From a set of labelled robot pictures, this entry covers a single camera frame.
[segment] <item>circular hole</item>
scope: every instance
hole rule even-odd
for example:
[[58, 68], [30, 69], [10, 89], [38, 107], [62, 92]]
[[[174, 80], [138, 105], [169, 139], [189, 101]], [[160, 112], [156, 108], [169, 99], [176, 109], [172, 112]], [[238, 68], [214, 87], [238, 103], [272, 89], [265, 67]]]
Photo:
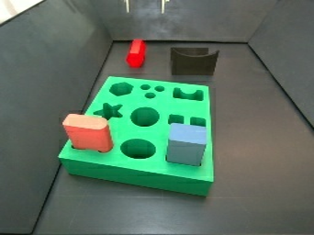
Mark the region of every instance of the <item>circular hole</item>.
[[141, 107], [133, 111], [132, 121], [141, 127], [153, 126], [160, 120], [160, 113], [152, 107]]
[[149, 99], [153, 99], [153, 98], [156, 98], [156, 94], [154, 93], [148, 93], [146, 95], [145, 95], [145, 97], [146, 98], [149, 98]]
[[142, 85], [142, 90], [149, 90], [150, 88], [152, 88], [152, 86], [149, 84]]
[[134, 159], [150, 158], [157, 152], [156, 145], [150, 141], [142, 139], [128, 140], [122, 144], [121, 149], [122, 153]]
[[160, 85], [160, 86], [156, 87], [156, 90], [157, 90], [158, 92], [164, 92], [164, 91], [165, 91], [165, 87]]

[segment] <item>green shape sorter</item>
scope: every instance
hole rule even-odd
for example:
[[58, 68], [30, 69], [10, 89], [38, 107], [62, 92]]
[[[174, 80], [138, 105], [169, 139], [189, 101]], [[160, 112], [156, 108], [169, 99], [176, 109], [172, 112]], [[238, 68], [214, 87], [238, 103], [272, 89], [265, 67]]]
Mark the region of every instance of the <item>green shape sorter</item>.
[[[110, 120], [110, 152], [77, 150], [67, 142], [59, 158], [69, 173], [208, 196], [214, 182], [209, 87], [110, 77], [86, 111]], [[170, 123], [206, 126], [202, 166], [166, 161]]]

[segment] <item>dark gray wall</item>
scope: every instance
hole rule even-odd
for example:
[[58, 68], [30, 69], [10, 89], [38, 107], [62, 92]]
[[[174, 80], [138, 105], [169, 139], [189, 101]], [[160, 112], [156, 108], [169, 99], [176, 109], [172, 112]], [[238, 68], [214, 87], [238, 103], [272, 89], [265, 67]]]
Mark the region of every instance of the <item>dark gray wall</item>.
[[113, 39], [248, 42], [277, 0], [93, 1]]
[[91, 1], [49, 0], [0, 27], [0, 233], [30, 233], [113, 39]]
[[314, 126], [314, 1], [277, 4], [249, 42]]

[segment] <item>gray floor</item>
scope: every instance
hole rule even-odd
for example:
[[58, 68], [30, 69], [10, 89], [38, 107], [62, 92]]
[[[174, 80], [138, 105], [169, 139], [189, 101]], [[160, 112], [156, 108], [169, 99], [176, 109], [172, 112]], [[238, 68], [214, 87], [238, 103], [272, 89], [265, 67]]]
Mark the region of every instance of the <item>gray floor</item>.
[[[109, 75], [210, 85], [217, 176], [210, 196], [71, 176], [62, 168], [37, 233], [314, 233], [313, 128], [249, 46], [148, 46], [146, 64], [132, 70], [129, 44], [114, 43], [93, 96]], [[173, 77], [172, 46], [221, 50], [216, 77]]]

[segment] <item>star-shaped hole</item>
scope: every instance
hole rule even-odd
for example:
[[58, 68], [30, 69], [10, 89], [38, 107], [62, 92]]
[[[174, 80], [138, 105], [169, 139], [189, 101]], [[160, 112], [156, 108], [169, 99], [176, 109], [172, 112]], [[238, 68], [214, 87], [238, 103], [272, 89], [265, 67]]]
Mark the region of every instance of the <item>star-shaped hole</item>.
[[104, 118], [110, 120], [112, 118], [121, 118], [124, 115], [120, 113], [120, 109], [124, 105], [112, 106], [109, 103], [104, 104], [104, 109], [95, 111], [95, 115], [101, 115]]

